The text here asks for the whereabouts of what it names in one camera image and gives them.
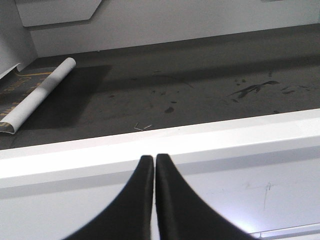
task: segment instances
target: white panel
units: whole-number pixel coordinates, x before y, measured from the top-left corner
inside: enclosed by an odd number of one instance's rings
[[[46,57],[315,24],[319,10],[319,0],[106,0],[90,22],[31,35]]]
[[[20,64],[24,68],[37,58],[30,33],[23,28],[14,0],[0,3],[0,74]]]
[[[15,0],[25,27],[88,20],[101,0]]]

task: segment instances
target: scuff mark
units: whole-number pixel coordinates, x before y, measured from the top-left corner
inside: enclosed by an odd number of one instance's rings
[[[267,185],[266,188],[265,188],[264,201],[263,201],[263,211],[266,210],[267,193],[268,193],[268,191],[271,190],[271,187],[272,187],[272,186],[273,186],[273,185],[271,185],[271,182],[268,182],[268,185]]]

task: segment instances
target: rolled paper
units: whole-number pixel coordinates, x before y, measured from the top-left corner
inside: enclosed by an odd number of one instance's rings
[[[1,132],[15,134],[34,110],[75,66],[76,61],[73,58],[68,57],[64,60],[36,89],[0,121]]]

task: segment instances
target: white wall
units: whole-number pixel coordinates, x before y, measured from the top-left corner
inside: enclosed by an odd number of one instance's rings
[[[37,52],[28,30],[23,28],[14,0],[0,3],[0,74],[22,63],[24,68],[37,58]]]
[[[319,22],[319,0],[104,0],[88,21],[30,29],[40,57]]]

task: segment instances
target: dark stain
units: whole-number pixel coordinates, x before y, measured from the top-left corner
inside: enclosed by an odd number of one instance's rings
[[[284,91],[284,92],[283,92],[283,94],[291,94],[291,93],[293,93],[293,92],[295,92],[295,90],[291,90],[291,91]]]
[[[240,95],[238,96],[238,99],[241,99],[241,98],[244,98],[248,93],[252,92],[255,90],[256,93],[258,93],[262,87],[265,87],[265,85],[275,85],[275,84],[278,84],[279,82],[277,81],[267,81],[267,82],[264,82],[262,84],[255,84],[255,85],[251,85],[251,86],[248,86],[242,90],[239,90],[239,91],[235,91],[234,93],[231,93],[229,96],[233,95],[233,94],[239,94]]]
[[[172,113],[174,110],[175,110],[175,109],[171,106],[171,107],[169,107],[167,110],[165,110],[164,112],[165,112],[166,114],[170,114],[170,113]]]

